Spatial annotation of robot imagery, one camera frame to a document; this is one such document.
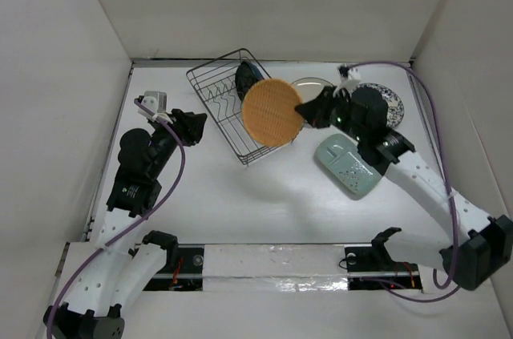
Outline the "dark blue shell plate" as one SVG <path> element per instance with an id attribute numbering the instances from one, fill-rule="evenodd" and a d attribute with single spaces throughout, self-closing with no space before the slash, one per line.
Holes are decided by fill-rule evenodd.
<path id="1" fill-rule="evenodd" d="M 249 61 L 242 61 L 235 73 L 236 93 L 240 101 L 243 102 L 251 87 L 264 78 L 257 66 Z"/>

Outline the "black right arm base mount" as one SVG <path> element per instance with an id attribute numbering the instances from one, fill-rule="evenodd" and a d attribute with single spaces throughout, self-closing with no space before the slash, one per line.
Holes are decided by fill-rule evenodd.
<path id="1" fill-rule="evenodd" d="M 416 264 L 376 259 L 371 246 L 349 246 L 338 267 L 348 274 L 349 290 L 422 290 Z"/>

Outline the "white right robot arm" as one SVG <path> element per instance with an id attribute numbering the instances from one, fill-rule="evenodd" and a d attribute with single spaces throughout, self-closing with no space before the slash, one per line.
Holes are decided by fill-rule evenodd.
<path id="1" fill-rule="evenodd" d="M 371 242 L 374 266 L 419 264 L 443 271 L 448 281 L 473 291 L 510 261 L 511 219 L 494 218 L 473 205 L 431 169 L 407 138 L 388 127 L 388 105 L 379 91 L 324 87 L 295 110 L 313 128 L 334 126 L 357 140 L 362 159 L 414 199 L 446 233 L 444 239 L 425 238 L 387 228 Z"/>

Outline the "blue floral round plate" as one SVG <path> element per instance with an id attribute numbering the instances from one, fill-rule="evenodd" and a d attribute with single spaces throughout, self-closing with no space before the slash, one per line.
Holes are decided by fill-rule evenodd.
<path id="1" fill-rule="evenodd" d="M 405 116 L 405 107 L 400 97 L 390 88 L 381 84 L 360 83 L 357 85 L 357 89 L 364 87 L 372 88 L 382 95 L 388 105 L 387 126 L 392 129 L 397 128 Z"/>

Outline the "orange woven round plate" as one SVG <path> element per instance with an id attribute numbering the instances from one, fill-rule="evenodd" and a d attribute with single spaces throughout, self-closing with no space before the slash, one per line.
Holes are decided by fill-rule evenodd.
<path id="1" fill-rule="evenodd" d="M 303 127 L 303 118 L 295 111 L 302 104 L 297 90 L 281 79 L 263 79 L 244 97 L 244 129 L 265 147 L 281 147 L 292 142 Z"/>

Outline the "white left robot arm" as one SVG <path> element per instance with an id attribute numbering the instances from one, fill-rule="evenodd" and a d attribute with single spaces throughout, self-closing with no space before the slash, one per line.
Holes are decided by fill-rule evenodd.
<path id="1" fill-rule="evenodd" d="M 178 265 L 175 236 L 155 230 L 138 235 L 169 198 L 160 193 L 160 173 L 174 151 L 201 141 L 207 116 L 179 109 L 144 114 L 154 131 L 136 128 L 121 137 L 119 167 L 95 250 L 48 307 L 43 322 L 49 338 L 122 337 L 124 316 L 149 280 Z"/>

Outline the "light green rectangular plate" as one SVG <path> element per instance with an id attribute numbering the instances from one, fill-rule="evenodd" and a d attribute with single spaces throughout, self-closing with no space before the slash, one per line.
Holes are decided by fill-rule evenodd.
<path id="1" fill-rule="evenodd" d="M 317 162 L 357 198 L 371 192 L 382 175 L 360 156 L 357 145 L 342 133 L 330 135 L 316 148 Z"/>

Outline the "beige tree pattern plate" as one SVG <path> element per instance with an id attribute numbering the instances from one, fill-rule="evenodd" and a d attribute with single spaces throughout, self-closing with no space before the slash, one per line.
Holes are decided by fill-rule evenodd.
<path id="1" fill-rule="evenodd" d="M 332 87 L 333 84 L 318 77 L 305 77 L 294 81 L 292 86 L 296 89 L 302 102 L 306 103 L 315 99 L 324 87 Z"/>

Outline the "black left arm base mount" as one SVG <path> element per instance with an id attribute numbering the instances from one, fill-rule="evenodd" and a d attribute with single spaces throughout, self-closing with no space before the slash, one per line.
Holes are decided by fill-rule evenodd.
<path id="1" fill-rule="evenodd" d="M 176 262 L 161 269 L 152 279 L 167 291 L 201 291 L 203 268 L 204 246 L 180 245 Z"/>

